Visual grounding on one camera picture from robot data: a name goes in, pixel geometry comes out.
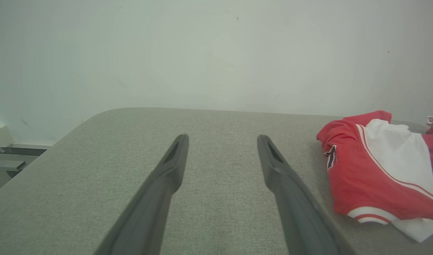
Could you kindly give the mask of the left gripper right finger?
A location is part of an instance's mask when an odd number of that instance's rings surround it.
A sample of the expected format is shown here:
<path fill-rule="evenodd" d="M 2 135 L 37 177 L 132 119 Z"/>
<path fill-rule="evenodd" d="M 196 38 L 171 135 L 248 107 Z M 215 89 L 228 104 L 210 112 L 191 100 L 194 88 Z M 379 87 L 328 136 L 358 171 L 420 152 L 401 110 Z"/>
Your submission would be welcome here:
<path fill-rule="evenodd" d="M 275 196 L 289 254 L 354 255 L 354 249 L 273 141 L 259 135 L 257 150 L 265 184 Z"/>

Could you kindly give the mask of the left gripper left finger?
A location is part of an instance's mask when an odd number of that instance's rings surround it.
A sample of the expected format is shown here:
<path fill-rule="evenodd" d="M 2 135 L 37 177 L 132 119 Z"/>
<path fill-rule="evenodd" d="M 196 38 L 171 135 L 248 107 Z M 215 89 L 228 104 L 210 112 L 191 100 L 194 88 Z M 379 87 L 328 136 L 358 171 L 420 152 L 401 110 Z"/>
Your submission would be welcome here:
<path fill-rule="evenodd" d="M 172 196 L 181 187 L 189 137 L 178 135 L 104 237 L 96 255 L 158 255 Z"/>

